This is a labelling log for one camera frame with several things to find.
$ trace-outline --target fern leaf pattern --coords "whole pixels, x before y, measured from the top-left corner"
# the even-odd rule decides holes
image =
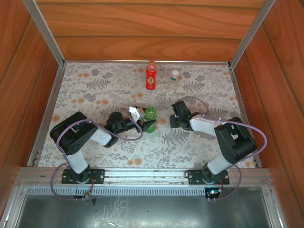
[[[119,139],[110,148],[88,140],[81,151],[91,167],[201,168],[216,157],[220,151],[216,137],[171,129],[169,116],[174,115],[171,105],[185,96],[203,100],[209,107],[209,116],[240,116],[228,66],[158,64],[153,91],[145,89],[145,69],[143,63],[67,63],[39,166],[64,162],[49,137],[49,131],[61,121],[79,111],[106,125],[112,112],[121,112],[126,119],[130,106],[156,109],[155,132],[143,133],[136,141]],[[179,71],[178,88],[176,93],[169,93],[167,83],[173,70]],[[191,113],[206,111],[194,98],[184,102]],[[140,134],[130,129],[119,135],[132,139]]]
[[[109,84],[111,83],[111,81],[106,80],[106,79],[94,79],[92,82],[88,82],[86,83],[86,88],[91,90],[103,90],[104,88],[106,88]]]

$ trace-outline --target red bottle label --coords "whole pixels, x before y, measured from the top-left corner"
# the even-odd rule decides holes
[[[147,75],[146,88],[149,90],[154,90],[156,87],[155,84],[156,71],[146,70],[146,75]]]

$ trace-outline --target metal panel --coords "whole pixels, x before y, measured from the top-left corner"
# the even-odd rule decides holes
[[[241,188],[222,202],[200,196],[110,196],[91,201],[26,196],[17,227],[270,227],[260,188]]]
[[[265,0],[263,3],[260,11],[258,12],[254,22],[251,24],[249,30],[245,34],[244,38],[242,39],[241,43],[239,44],[234,56],[231,60],[231,67],[234,69],[238,64],[239,60],[241,59],[242,55],[244,54],[247,46],[249,45],[250,41],[254,37],[255,33],[257,32],[258,28],[262,24],[264,18],[266,17],[267,13],[270,11],[271,7],[273,6],[276,0]]]
[[[62,82],[63,75],[65,72],[65,68],[66,68],[66,64],[64,64],[63,66],[59,65],[59,67],[58,67],[58,71],[57,71],[57,74],[56,74],[56,77],[54,80],[52,91],[50,93],[50,96],[49,96],[49,99],[47,102],[47,107],[43,114],[41,125],[39,127],[39,131],[37,133],[37,137],[36,137],[32,152],[29,156],[27,166],[32,166],[35,163],[37,153],[42,150],[44,141],[47,137],[48,126],[51,122],[51,118],[52,118],[53,111],[55,108],[57,96],[59,94],[61,82]]]
[[[54,191],[63,196],[83,196],[88,187],[54,187]],[[27,195],[53,195],[49,186],[29,186]],[[94,187],[92,196],[204,196],[204,187]]]
[[[52,51],[56,61],[58,62],[59,66],[63,66],[65,59],[55,41],[51,30],[49,29],[46,20],[43,18],[38,5],[34,0],[23,0],[24,5],[27,7],[30,15],[32,16],[35,24],[37,25],[39,31],[41,32],[44,40],[46,41],[49,49]]]

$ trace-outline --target cable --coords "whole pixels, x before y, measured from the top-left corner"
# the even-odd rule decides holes
[[[108,132],[110,135],[112,135],[112,136],[114,136],[114,137],[117,137],[117,138],[119,138],[119,139],[127,140],[127,141],[135,141],[135,140],[138,140],[138,139],[140,139],[140,138],[143,136],[143,131],[142,131],[141,127],[138,125],[138,123],[137,123],[135,120],[133,120],[133,118],[132,118],[128,113],[127,113],[127,115],[128,115],[128,118],[129,118],[129,119],[135,124],[135,126],[140,130],[141,135],[140,135],[139,137],[135,138],[135,139],[123,138],[123,137],[121,137],[121,136],[119,136],[119,135],[117,135],[117,134],[114,134],[114,133],[110,132],[109,130],[105,129],[104,126],[102,126],[101,124],[98,124],[98,123],[96,123],[95,121],[89,120],[89,119],[76,121],[75,123],[69,125],[69,126],[68,126],[60,135],[59,135],[59,137],[57,138],[56,146],[57,146],[57,148],[59,149],[59,151],[61,152],[61,154],[63,155],[63,157],[64,157],[64,159],[66,160],[67,163],[63,163],[63,164],[59,165],[59,166],[55,169],[55,171],[54,171],[54,173],[53,173],[53,175],[52,175],[52,177],[51,177],[51,182],[50,182],[51,191],[52,191],[52,193],[53,193],[55,196],[57,196],[58,198],[60,198],[60,199],[62,199],[62,200],[71,200],[71,201],[74,201],[74,200],[75,200],[75,199],[70,199],[70,198],[66,198],[66,197],[63,197],[63,196],[58,195],[58,194],[54,191],[54,188],[53,188],[53,181],[54,181],[54,178],[55,178],[55,174],[56,174],[56,172],[59,170],[59,168],[60,168],[61,166],[64,166],[64,165],[65,165],[68,169],[71,169],[71,164],[70,164],[70,162],[69,162],[69,160],[68,160],[68,158],[67,158],[67,155],[64,153],[63,149],[59,146],[60,140],[62,139],[62,137],[64,136],[64,134],[65,134],[68,130],[70,130],[72,127],[74,127],[75,125],[77,125],[77,124],[80,124],[80,123],[83,123],[83,122],[89,122],[89,123],[95,124],[97,127],[103,129],[104,131]],[[85,183],[88,182],[88,180],[89,180],[89,178],[88,178],[85,182],[78,182],[78,183],[85,184]],[[91,191],[93,190],[93,185],[94,185],[94,180],[92,179],[92,186],[91,186],[92,189],[91,189]]]
[[[204,114],[208,114],[208,113],[209,113],[209,108],[208,108],[208,106],[205,104],[205,102],[203,102],[202,100],[200,100],[200,99],[198,99],[197,97],[194,97],[194,96],[184,96],[184,97],[182,97],[181,99],[178,99],[175,103],[177,103],[177,102],[179,102],[179,101],[181,101],[181,100],[183,100],[183,99],[187,99],[187,98],[194,98],[194,99],[198,100],[199,102],[201,102],[201,103],[205,106],[205,108],[207,109],[207,111],[206,111]]]
[[[204,118],[204,119],[206,119],[206,120],[213,121],[213,122],[220,122],[220,123],[229,123],[229,124],[240,125],[240,126],[243,126],[243,127],[251,128],[251,129],[253,129],[253,130],[259,132],[259,133],[262,135],[262,137],[264,138],[264,144],[263,144],[263,146],[262,146],[259,150],[256,150],[255,152],[251,153],[250,155],[246,156],[245,158],[242,158],[242,159],[239,160],[238,162],[241,162],[241,161],[244,161],[244,160],[246,160],[246,159],[248,159],[248,158],[251,158],[251,157],[253,157],[253,156],[256,156],[256,155],[258,155],[259,153],[261,153],[261,152],[266,148],[266,146],[267,146],[267,137],[266,137],[266,135],[264,134],[264,132],[262,132],[260,129],[258,129],[258,128],[254,127],[254,126],[245,124],[245,123],[235,122],[235,121],[231,121],[231,120],[222,120],[222,119],[220,119],[220,118],[219,118],[219,119],[215,119],[215,118],[205,117],[205,114],[207,114],[207,113],[209,112],[209,109],[208,109],[208,107],[206,106],[206,104],[205,104],[203,101],[201,101],[200,99],[198,99],[198,98],[196,98],[196,97],[194,97],[194,96],[185,96],[185,97],[179,99],[179,100],[176,101],[176,102],[179,102],[180,100],[185,99],[185,98],[195,98],[195,99],[199,100],[200,102],[202,102],[202,103],[205,105],[205,107],[207,108],[207,112],[206,112],[206,113],[202,113],[201,116],[202,116],[202,118]],[[214,201],[224,200],[224,199],[226,199],[226,198],[228,198],[228,197],[231,197],[231,196],[236,192],[236,190],[239,188],[239,186],[240,186],[240,184],[241,184],[241,181],[242,181],[242,171],[241,171],[241,169],[240,169],[237,165],[234,165],[234,164],[231,165],[231,166],[229,166],[227,169],[229,169],[229,168],[231,168],[231,167],[236,167],[236,168],[238,169],[238,171],[239,171],[239,181],[238,181],[238,183],[237,183],[237,186],[236,186],[235,189],[234,189],[231,193],[229,193],[228,195],[226,195],[226,196],[224,196],[224,197],[222,197],[222,198],[219,198],[219,199],[217,199],[217,200],[214,199]]]
[[[89,120],[89,119],[85,119],[85,120],[79,120],[79,121],[76,121],[75,123],[72,123],[71,125],[69,125],[60,135],[59,137],[57,138],[57,141],[56,141],[56,146],[58,148],[58,150],[61,152],[62,156],[64,157],[64,159],[66,160],[67,162],[67,168],[70,169],[71,168],[71,164],[70,164],[70,161],[68,160],[67,158],[67,155],[64,153],[63,149],[59,146],[59,143],[60,143],[60,140],[62,139],[62,137],[64,136],[64,134],[70,130],[72,127],[74,127],[75,125],[77,124],[80,124],[80,123],[83,123],[83,122],[88,122],[88,123],[93,123],[95,124],[97,127],[101,128],[102,130],[104,130],[105,132],[108,132],[110,135],[114,136],[114,137],[117,137],[119,139],[122,139],[122,140],[127,140],[127,141],[135,141],[135,140],[138,140],[140,139],[142,136],[143,136],[143,131],[141,129],[141,127],[137,124],[137,122],[135,120],[133,120],[133,118],[128,114],[128,118],[135,124],[135,126],[140,130],[140,133],[141,135],[135,139],[127,139],[127,138],[123,138],[117,134],[114,134],[112,132],[110,132],[109,130],[105,129],[104,126],[102,126],[101,124],[98,124],[96,123],[94,120]]]
[[[62,166],[64,166],[64,165],[67,166],[66,163],[63,163],[63,164],[59,165],[59,166],[55,169],[55,171],[53,172],[52,177],[51,177],[51,182],[50,182],[51,191],[52,191],[52,193],[53,193],[55,196],[57,196],[57,197],[58,197],[59,199],[61,199],[61,200],[78,201],[77,199],[63,197],[63,196],[57,194],[57,193],[55,192],[55,190],[54,190],[54,179],[55,179],[55,175],[56,175],[56,173],[58,172],[59,168],[62,167]],[[94,186],[94,180],[92,179],[92,185],[91,185],[91,187],[89,188],[88,192],[93,190],[93,186]],[[83,197],[83,198],[80,199],[80,200],[81,200],[81,201],[84,201],[84,200],[92,200],[92,199],[98,199],[98,198],[102,198],[102,197],[104,197],[104,196],[99,196],[99,197],[87,197],[87,198],[84,198],[84,197]]]
[[[241,181],[242,181],[242,171],[237,165],[233,165],[233,166],[237,167],[238,172],[239,172],[239,181],[237,183],[237,186],[228,195],[226,195],[224,197],[221,197],[221,198],[217,198],[217,199],[214,198],[214,202],[221,201],[221,200],[224,200],[224,199],[227,199],[227,198],[231,197],[236,192],[236,190],[239,188],[239,186],[241,184]]]
[[[251,125],[248,125],[248,124],[245,124],[245,123],[240,123],[240,122],[235,122],[235,121],[231,121],[231,120],[222,120],[222,119],[215,119],[215,118],[211,118],[211,117],[205,117],[204,115],[202,116],[202,118],[206,119],[206,120],[209,120],[209,121],[214,121],[214,122],[221,122],[221,123],[229,123],[229,124],[235,124],[235,125],[240,125],[240,126],[243,126],[243,127],[247,127],[247,128],[251,128],[257,132],[259,132],[263,138],[264,138],[264,144],[263,146],[259,149],[259,150],[256,150],[255,152],[253,152],[252,154],[246,156],[245,158],[242,158],[241,160],[239,160],[238,162],[241,162],[241,161],[244,161],[248,158],[251,158],[253,156],[256,156],[258,155],[259,153],[261,153],[267,146],[267,137],[266,135],[264,134],[264,132],[262,132],[260,129],[254,127],[254,126],[251,126]]]

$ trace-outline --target wood grain panel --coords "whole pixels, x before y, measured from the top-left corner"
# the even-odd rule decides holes
[[[53,87],[57,70],[58,63],[51,50],[48,49],[36,87],[28,106],[28,114],[26,114],[27,122],[29,122],[30,125],[22,130],[23,138],[26,138],[26,140],[24,140],[25,143],[22,147],[23,159],[21,166],[26,166],[28,163],[42,117],[48,103],[48,98]]]
[[[0,83],[28,22],[22,1],[0,2]]]
[[[28,24],[20,46],[0,85],[0,169],[11,148],[35,86],[47,45],[33,20]]]
[[[0,194],[2,199],[7,199],[9,196],[22,160],[27,161],[29,158],[48,102],[57,68],[57,62],[51,51],[48,50],[41,71],[38,74],[35,88],[30,91],[29,104],[25,114],[22,115],[22,122],[0,174]],[[0,211],[3,211],[5,204],[5,200],[0,201]]]
[[[141,5],[41,4],[55,36],[186,36],[242,39],[258,9]]]
[[[304,118],[263,28],[248,46],[246,56],[280,156],[304,211],[304,184],[297,181],[298,174],[304,173]]]
[[[263,0],[36,0],[38,3],[140,3],[260,8]]]
[[[160,37],[56,37],[66,59],[229,61],[239,40]]]
[[[254,126],[258,126],[268,137],[268,146],[260,154],[260,159],[262,160],[263,167],[270,169],[286,222],[289,227],[301,227],[304,224],[304,217],[301,213],[301,208],[294,190],[291,188],[292,183],[286,174],[286,169],[279,153],[280,149],[273,136],[273,130],[270,128],[269,118],[266,116],[264,110],[265,105],[261,102],[254,77],[251,74],[251,69],[245,55],[240,59],[235,73],[249,122]],[[253,136],[258,147],[261,147],[264,143],[261,135],[253,131]]]
[[[304,2],[276,2],[266,17],[264,26],[285,77],[304,113]]]

